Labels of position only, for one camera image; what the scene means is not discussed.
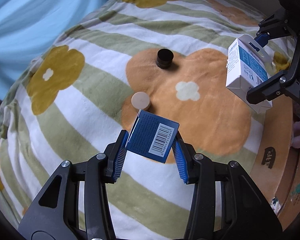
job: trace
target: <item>barcode numbers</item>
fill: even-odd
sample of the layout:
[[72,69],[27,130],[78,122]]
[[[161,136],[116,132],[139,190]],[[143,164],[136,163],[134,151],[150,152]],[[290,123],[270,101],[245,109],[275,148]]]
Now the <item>barcode numbers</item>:
[[262,83],[263,83],[263,81],[261,80],[261,78],[259,78],[259,77],[257,76],[257,84],[260,85],[260,84],[262,84]]
[[171,140],[174,128],[160,123],[150,146],[149,153],[163,157]]

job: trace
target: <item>blue and white box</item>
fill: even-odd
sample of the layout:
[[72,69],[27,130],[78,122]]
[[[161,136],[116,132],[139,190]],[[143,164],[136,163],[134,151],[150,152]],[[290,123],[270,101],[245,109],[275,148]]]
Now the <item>blue and white box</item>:
[[177,122],[140,110],[125,148],[127,151],[165,163],[178,129]]
[[247,34],[235,39],[229,47],[226,87],[258,114],[270,109],[272,101],[252,105],[247,102],[247,93],[270,77],[265,65],[271,63],[271,57]]

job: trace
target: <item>striped blanket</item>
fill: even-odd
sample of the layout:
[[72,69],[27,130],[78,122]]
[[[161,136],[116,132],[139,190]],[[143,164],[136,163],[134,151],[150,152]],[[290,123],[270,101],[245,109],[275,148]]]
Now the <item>striped blanket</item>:
[[[138,91],[150,96],[149,111],[180,123],[197,152],[238,160],[250,172],[265,115],[225,88],[227,49],[244,33],[254,37],[263,18],[238,0],[109,0],[61,34],[0,107],[0,194],[16,224],[63,160],[87,161],[131,128]],[[270,41],[267,71],[288,65],[293,47],[289,38]],[[173,68],[155,65],[160,48],[173,51]],[[84,229],[83,189],[80,183]],[[172,154],[162,164],[128,152],[120,179],[107,185],[117,237],[182,238],[193,189]]]

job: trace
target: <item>metal screw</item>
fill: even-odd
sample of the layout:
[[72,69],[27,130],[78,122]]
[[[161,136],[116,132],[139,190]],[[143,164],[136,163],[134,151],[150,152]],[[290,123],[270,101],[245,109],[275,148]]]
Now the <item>metal screw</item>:
[[200,154],[200,153],[197,153],[197,154],[194,155],[194,158],[195,158],[196,160],[202,160],[202,159],[203,159],[203,155]]
[[104,159],[106,157],[106,155],[104,154],[104,153],[99,153],[99,154],[97,154],[97,159],[98,160],[102,160],[102,159]]
[[279,82],[282,84],[282,83],[285,83],[285,81],[286,81],[286,78],[285,77],[281,77],[280,79],[279,79]]
[[232,161],[232,162],[230,162],[230,166],[233,168],[236,168],[239,166],[239,163],[237,163],[236,161]]
[[63,161],[62,163],[61,163],[61,166],[62,167],[68,167],[70,165],[70,161]]

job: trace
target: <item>beige round block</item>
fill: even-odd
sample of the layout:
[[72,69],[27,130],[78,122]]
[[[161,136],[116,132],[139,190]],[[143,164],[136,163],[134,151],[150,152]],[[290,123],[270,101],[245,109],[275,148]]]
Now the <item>beige round block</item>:
[[145,92],[137,92],[131,98],[131,103],[137,110],[148,110],[151,102],[150,97]]

